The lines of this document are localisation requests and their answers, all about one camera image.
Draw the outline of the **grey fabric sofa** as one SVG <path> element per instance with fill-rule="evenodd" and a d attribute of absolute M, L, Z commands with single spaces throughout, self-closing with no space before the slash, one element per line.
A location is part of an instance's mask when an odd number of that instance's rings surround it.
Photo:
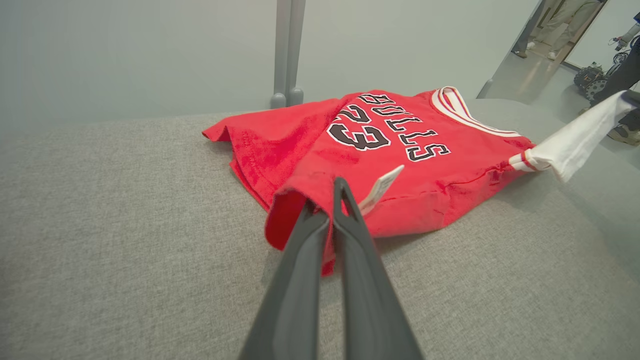
<path fill-rule="evenodd" d="M 0 146 L 0 360 L 237 358 L 281 253 L 202 130 L 222 114 Z M 640 148 L 527 174 L 443 230 L 380 238 L 428 359 L 640 360 Z"/>

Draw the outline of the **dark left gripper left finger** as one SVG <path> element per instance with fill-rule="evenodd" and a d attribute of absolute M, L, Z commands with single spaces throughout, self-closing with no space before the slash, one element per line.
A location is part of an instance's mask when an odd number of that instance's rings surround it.
<path fill-rule="evenodd" d="M 307 200 L 238 360 L 317 360 L 320 279 L 329 216 Z"/>

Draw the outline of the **person in dark trousers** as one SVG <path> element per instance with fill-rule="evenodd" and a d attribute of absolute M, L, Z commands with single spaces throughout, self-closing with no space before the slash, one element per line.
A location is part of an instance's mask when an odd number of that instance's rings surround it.
<path fill-rule="evenodd" d="M 521 34 L 519 35 L 511 50 L 513 54 L 517 55 L 517 57 L 520 57 L 521 59 L 526 59 L 526 57 L 528 57 L 527 49 L 528 43 L 530 41 L 530 36 L 535 27 L 537 27 L 537 22 L 539 21 L 540 16 L 546 6 L 545 2 L 546 0 L 537 0 L 537 7 L 535 8 L 534 13 L 528 19 L 525 27 L 523 28 Z"/>

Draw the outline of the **person in black trousers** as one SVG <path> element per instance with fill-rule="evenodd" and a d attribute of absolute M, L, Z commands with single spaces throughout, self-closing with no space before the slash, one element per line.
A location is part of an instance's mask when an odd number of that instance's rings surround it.
<path fill-rule="evenodd" d="M 582 115 L 618 92 L 628 91 L 631 86 L 638 84 L 638 82 L 640 82 L 640 41 L 631 48 L 628 57 L 621 63 L 617 71 L 608 78 L 604 89 L 599 91 L 594 96 L 594 100 L 590 102 L 590 105 L 581 109 L 578 114 Z M 618 121 L 618 125 L 610 130 L 607 136 L 617 142 L 623 142 L 635 147 L 640 146 L 640 107 L 622 117 Z"/>

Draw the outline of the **person in beige trousers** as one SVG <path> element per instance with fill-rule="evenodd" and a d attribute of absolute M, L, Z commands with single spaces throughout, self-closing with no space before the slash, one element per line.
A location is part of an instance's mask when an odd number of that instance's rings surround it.
<path fill-rule="evenodd" d="M 579 30 L 587 23 L 592 15 L 608 0 L 563 0 L 562 5 L 546 22 L 538 34 L 526 43 L 526 50 L 542 44 L 560 26 L 566 25 L 565 30 L 554 41 L 547 41 L 550 44 L 547 59 L 554 61 L 557 59 L 563 48 L 578 34 Z"/>

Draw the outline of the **red Bulls jersey shirt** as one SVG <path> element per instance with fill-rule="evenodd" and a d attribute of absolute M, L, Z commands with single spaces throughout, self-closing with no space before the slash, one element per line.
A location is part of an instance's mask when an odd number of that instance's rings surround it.
<path fill-rule="evenodd" d="M 230 116 L 203 131 L 230 142 L 230 167 L 268 212 L 266 240 L 284 249 L 309 199 L 333 212 L 344 178 L 375 239 L 437 231 L 526 173 L 567 182 L 618 117 L 617 93 L 539 144 L 476 120 L 452 86 L 407 96 L 373 89 Z"/>

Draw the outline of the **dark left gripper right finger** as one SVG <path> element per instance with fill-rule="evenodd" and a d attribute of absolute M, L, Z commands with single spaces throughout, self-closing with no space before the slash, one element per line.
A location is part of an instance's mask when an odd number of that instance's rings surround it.
<path fill-rule="evenodd" d="M 425 360 L 345 178 L 334 180 L 333 235 L 342 256 L 346 360 Z"/>

